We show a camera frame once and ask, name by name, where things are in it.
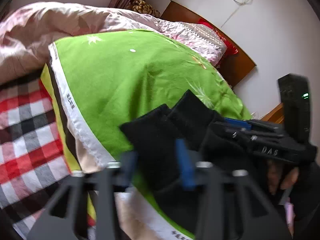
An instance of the blue plastic part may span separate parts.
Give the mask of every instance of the blue plastic part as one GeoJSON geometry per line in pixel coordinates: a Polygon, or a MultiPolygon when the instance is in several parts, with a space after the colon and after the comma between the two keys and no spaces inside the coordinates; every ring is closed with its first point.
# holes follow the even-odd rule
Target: blue plastic part
{"type": "Polygon", "coordinates": [[[180,179],[184,190],[194,190],[195,169],[188,155],[188,149],[183,139],[176,139],[176,156],[180,170],[180,179]]]}
{"type": "Polygon", "coordinates": [[[240,120],[231,119],[231,118],[224,118],[224,120],[229,124],[246,128],[248,131],[251,131],[251,124],[248,124],[246,121],[240,121],[240,120]]]}

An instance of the green blanket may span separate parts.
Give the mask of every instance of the green blanket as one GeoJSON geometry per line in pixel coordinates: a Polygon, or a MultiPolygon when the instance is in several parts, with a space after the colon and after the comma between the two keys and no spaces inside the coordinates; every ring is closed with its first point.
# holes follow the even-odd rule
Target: green blanket
{"type": "MultiPolygon", "coordinates": [[[[108,154],[117,159],[132,148],[119,125],[161,104],[174,106],[187,89],[224,117],[251,118],[206,59],[161,34],[145,30],[90,34],[60,39],[49,49],[69,125],[98,160],[108,154]],[[100,144],[106,149],[103,153],[100,144]]],[[[142,185],[138,189],[159,211],[142,185]]]]}

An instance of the white fabric edge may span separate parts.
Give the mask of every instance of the white fabric edge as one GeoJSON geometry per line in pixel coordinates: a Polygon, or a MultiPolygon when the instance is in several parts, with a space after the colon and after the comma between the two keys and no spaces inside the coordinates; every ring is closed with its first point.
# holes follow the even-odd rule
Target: white fabric edge
{"type": "MultiPolygon", "coordinates": [[[[48,48],[52,58],[51,66],[60,92],[61,104],[68,119],[71,121],[70,127],[73,129],[73,134],[84,144],[88,152],[96,158],[97,164],[105,167],[108,162],[115,159],[98,141],[76,105],[64,75],[55,43],[51,43],[48,48]],[[68,101],[67,94],[70,95],[71,101],[75,106],[73,109],[71,108],[72,104],[68,101]]],[[[130,193],[119,193],[117,196],[124,200],[132,208],[136,218],[153,230],[159,238],[177,240],[175,234],[172,233],[175,231],[185,240],[190,239],[190,237],[178,231],[165,220],[135,187],[131,188],[130,193]]]]}

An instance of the pillow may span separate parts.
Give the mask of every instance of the pillow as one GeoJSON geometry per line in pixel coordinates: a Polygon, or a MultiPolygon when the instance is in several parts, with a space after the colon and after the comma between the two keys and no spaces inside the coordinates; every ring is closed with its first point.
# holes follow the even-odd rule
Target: pillow
{"type": "Polygon", "coordinates": [[[212,29],[218,36],[219,38],[224,42],[224,44],[227,46],[227,50],[226,52],[223,54],[222,58],[220,59],[220,61],[217,63],[217,65],[220,65],[221,62],[230,55],[235,55],[238,53],[238,49],[233,46],[225,37],[223,37],[221,35],[221,33],[219,33],[218,29],[214,26],[212,26],[210,23],[206,22],[204,19],[200,19],[198,21],[199,24],[202,24],[204,26],[207,26],[208,28],[212,29]]]}
{"type": "MultiPolygon", "coordinates": [[[[49,73],[66,126],[76,146],[82,144],[95,159],[96,169],[132,149],[118,128],[121,124],[162,104],[173,107],[188,89],[225,117],[251,117],[209,61],[159,33],[127,30],[66,37],[49,51],[49,73]]],[[[139,221],[163,239],[172,238],[172,232],[193,237],[159,209],[141,178],[134,185],[141,193],[133,190],[126,201],[139,221]]]]}

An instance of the plaid fabric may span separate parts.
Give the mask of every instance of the plaid fabric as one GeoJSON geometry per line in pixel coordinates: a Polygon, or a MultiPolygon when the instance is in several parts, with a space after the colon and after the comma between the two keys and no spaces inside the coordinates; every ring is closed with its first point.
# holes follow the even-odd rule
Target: plaid fabric
{"type": "Polygon", "coordinates": [[[0,207],[24,239],[70,174],[40,74],[0,87],[0,207]]]}

